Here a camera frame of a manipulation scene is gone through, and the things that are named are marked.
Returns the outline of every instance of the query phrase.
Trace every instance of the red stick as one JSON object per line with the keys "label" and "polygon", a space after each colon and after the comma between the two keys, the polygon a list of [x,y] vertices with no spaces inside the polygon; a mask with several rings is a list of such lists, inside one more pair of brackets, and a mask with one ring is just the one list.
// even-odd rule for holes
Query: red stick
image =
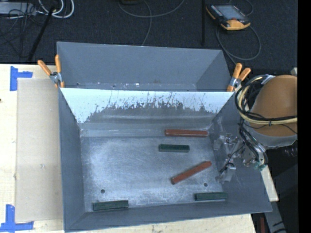
{"label": "red stick", "polygon": [[166,136],[183,136],[183,137],[207,137],[208,133],[204,130],[165,130]]}
{"label": "red stick", "polygon": [[181,182],[181,181],[189,178],[190,176],[192,176],[198,172],[203,171],[204,169],[210,167],[211,165],[212,165],[211,161],[205,161],[205,162],[193,167],[192,169],[189,169],[189,170],[171,178],[171,182],[172,182],[172,184],[176,184],[178,182]]}

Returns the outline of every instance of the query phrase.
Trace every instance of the white cable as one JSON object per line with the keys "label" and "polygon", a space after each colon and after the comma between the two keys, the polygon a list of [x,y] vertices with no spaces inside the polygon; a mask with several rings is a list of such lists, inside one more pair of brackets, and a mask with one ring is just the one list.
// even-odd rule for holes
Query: white cable
{"label": "white cable", "polygon": [[[42,14],[46,14],[46,15],[47,15],[47,13],[48,13],[49,11],[44,7],[44,5],[43,5],[43,3],[42,3],[41,0],[38,0],[38,1],[39,1],[39,3],[40,3],[40,6],[42,7],[42,9],[46,12],[46,13],[44,13],[44,12],[38,11],[38,13],[42,13]],[[57,14],[60,13],[60,12],[63,10],[63,8],[64,8],[64,1],[61,0],[62,6],[61,6],[60,10],[58,10],[58,11],[52,13],[52,16],[55,17],[55,18],[60,18],[60,19],[64,19],[64,18],[70,17],[70,16],[73,14],[73,12],[74,12],[74,2],[73,2],[73,0],[70,0],[70,2],[71,2],[71,12],[70,12],[68,15],[65,15],[65,16],[59,16],[59,15],[57,15]]]}
{"label": "white cable", "polygon": [[[64,8],[64,1],[63,1],[63,0],[60,0],[60,1],[61,1],[61,3],[62,3],[61,8],[60,8],[58,11],[52,13],[52,15],[58,14],[58,13],[60,13],[60,12],[63,10],[63,8]],[[41,14],[47,15],[47,14],[49,13],[49,11],[47,10],[47,8],[44,7],[44,5],[43,5],[43,3],[42,3],[41,0],[38,0],[38,2],[39,2],[39,4],[40,4],[40,6],[42,7],[42,9],[43,9],[46,13],[45,13],[45,12],[42,12],[42,11],[37,11],[37,12],[38,12],[38,13],[41,13]]]}

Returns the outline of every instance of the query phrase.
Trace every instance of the wooden table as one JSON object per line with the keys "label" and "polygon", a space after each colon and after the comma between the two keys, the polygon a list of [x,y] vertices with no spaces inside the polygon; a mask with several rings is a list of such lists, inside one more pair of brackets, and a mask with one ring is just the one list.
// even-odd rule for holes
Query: wooden table
{"label": "wooden table", "polygon": [[[38,65],[15,65],[15,64],[0,64],[0,223],[5,221],[5,205],[11,204],[16,207],[16,212],[18,212],[18,206],[16,204],[19,193],[17,193],[17,183],[20,181],[22,175],[18,173],[17,170],[20,170],[17,165],[17,160],[19,156],[17,155],[17,141],[22,141],[18,138],[21,138],[21,133],[17,134],[17,125],[19,125],[18,118],[25,118],[26,115],[19,115],[18,114],[18,90],[17,91],[10,91],[10,67],[14,66],[18,68],[19,72],[23,71],[30,71],[33,73],[32,78],[27,79],[29,80],[28,84],[32,84],[32,82],[37,82],[33,84],[44,83],[47,87],[51,86],[53,89],[54,86],[49,79],[49,77],[42,71],[42,69]],[[51,71],[56,71],[55,66],[48,66]],[[18,78],[18,84],[22,83],[23,80],[26,78]],[[42,104],[47,104],[50,101],[50,98],[45,96],[44,89],[38,89],[27,96],[30,99],[40,99]],[[32,110],[29,110],[29,115],[32,117],[31,113],[34,113]],[[46,120],[42,119],[43,113],[38,114],[37,123],[41,124],[40,127],[43,129],[49,129],[48,126],[45,125]],[[44,133],[44,130],[39,130],[37,132],[39,135]],[[58,137],[58,132],[51,132],[51,134],[55,134],[54,137]],[[41,151],[48,151],[48,147],[45,148],[40,146]],[[38,146],[33,146],[28,149],[28,154],[32,154],[31,151],[38,151]],[[39,168],[38,165],[41,165],[41,170],[48,170],[48,165],[45,166],[40,164],[40,162],[31,161],[27,163],[29,170],[33,170]],[[262,177],[267,188],[268,196],[270,201],[278,201],[277,193],[273,184],[273,180],[271,178],[269,168],[265,168],[262,171]],[[33,187],[34,192],[40,193],[41,188],[46,189],[46,187],[40,187],[42,183],[36,183],[35,177],[31,184]],[[55,204],[54,201],[51,201],[53,196],[45,196],[41,197],[40,201],[42,203]],[[32,211],[31,205],[28,205],[29,212]],[[63,232],[63,222],[62,222],[62,214],[59,212],[55,212],[52,217],[48,218],[51,213],[47,213],[47,217],[45,219],[37,220],[37,218],[44,218],[44,206],[40,203],[37,205],[38,215],[34,216],[33,219],[31,213],[27,215],[29,219],[32,221],[34,220],[34,229],[27,232]],[[21,220],[22,216],[16,216],[16,223],[24,222]],[[254,233],[255,228],[252,222],[252,218],[250,214],[247,215],[238,215],[238,216],[222,216],[222,217],[215,217],[215,218],[205,218],[205,219],[196,219],[196,220],[186,220],[186,221],[179,221],[179,222],[171,222],[171,223],[161,223],[161,224],[151,224],[151,225],[141,225],[141,226],[132,226],[132,227],[123,227],[123,228],[113,228],[107,230],[98,230],[98,231],[91,231],[92,233]]]}

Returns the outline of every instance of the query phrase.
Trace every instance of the clamp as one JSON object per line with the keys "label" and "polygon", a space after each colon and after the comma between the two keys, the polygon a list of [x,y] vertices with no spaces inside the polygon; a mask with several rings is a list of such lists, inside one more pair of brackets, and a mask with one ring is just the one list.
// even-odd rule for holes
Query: clamp
{"label": "clamp", "polygon": [[245,68],[242,72],[241,70],[242,70],[242,64],[237,63],[235,65],[230,83],[227,87],[227,91],[234,91],[241,84],[241,82],[246,78],[246,76],[251,72],[251,68],[249,67]]}
{"label": "clamp", "polygon": [[65,82],[63,81],[62,74],[61,74],[61,66],[59,61],[59,55],[55,56],[55,65],[56,65],[56,72],[53,72],[47,67],[47,65],[42,61],[37,61],[38,65],[41,66],[42,70],[50,77],[52,82],[54,83],[55,87],[57,88],[60,84],[60,87],[65,87]]}

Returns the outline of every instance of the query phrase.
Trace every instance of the black carpet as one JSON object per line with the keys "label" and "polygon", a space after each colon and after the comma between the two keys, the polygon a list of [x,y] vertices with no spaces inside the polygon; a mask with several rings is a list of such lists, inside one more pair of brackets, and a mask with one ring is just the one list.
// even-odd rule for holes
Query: black carpet
{"label": "black carpet", "polygon": [[[38,0],[10,1],[30,2],[36,8],[39,6]],[[52,4],[52,0],[41,1],[47,8]],[[230,1],[204,0],[204,3]],[[69,41],[223,49],[229,52],[225,53],[225,58],[231,74],[236,62],[252,69],[249,77],[290,74],[293,67],[297,67],[298,0],[232,0],[231,3],[249,14],[250,27],[228,33],[217,26],[206,11],[202,21],[202,0],[146,0],[135,5],[124,5],[119,0],[74,0],[72,16],[51,18],[31,60],[29,53],[47,16],[37,14],[8,19],[7,15],[1,15],[0,63],[26,64],[41,59],[48,65],[54,65],[56,42]],[[68,14],[72,8],[69,0],[64,0],[64,7]],[[289,167],[296,163],[296,159],[281,160],[287,164],[282,165],[275,154],[271,156],[271,164],[275,165],[272,176],[284,171],[282,166]],[[285,207],[281,206],[284,215],[287,213]],[[294,215],[294,219],[295,223],[287,225],[288,232],[298,232],[298,215]]]}

